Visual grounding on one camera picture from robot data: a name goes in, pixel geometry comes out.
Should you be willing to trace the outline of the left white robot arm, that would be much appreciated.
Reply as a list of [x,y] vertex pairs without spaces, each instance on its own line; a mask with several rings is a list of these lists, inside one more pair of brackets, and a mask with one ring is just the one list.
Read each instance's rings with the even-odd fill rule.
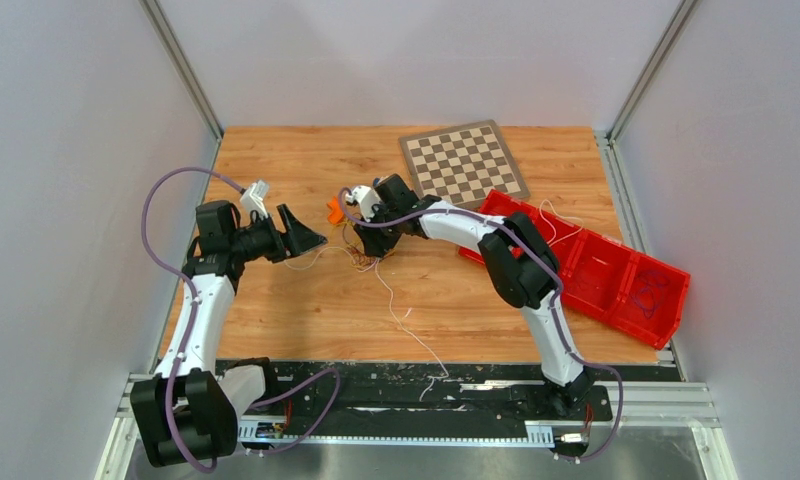
[[235,451],[239,419],[249,407],[276,410],[282,388],[270,362],[238,362],[222,376],[214,368],[223,324],[247,263],[279,263],[326,244],[286,205],[272,217],[253,211],[246,225],[225,200],[198,206],[198,234],[179,274],[183,303],[174,336],[153,377],[134,385],[130,405],[148,461],[154,467],[194,463],[209,470]]

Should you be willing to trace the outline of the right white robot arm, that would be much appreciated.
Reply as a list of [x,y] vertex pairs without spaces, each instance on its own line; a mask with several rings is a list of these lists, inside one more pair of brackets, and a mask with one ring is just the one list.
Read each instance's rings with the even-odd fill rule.
[[568,418],[585,407],[594,378],[565,319],[560,262],[527,214],[487,215],[439,196],[419,196],[396,174],[374,186],[344,187],[338,201],[371,257],[386,256],[404,235],[478,254],[495,292],[529,328],[551,411]]

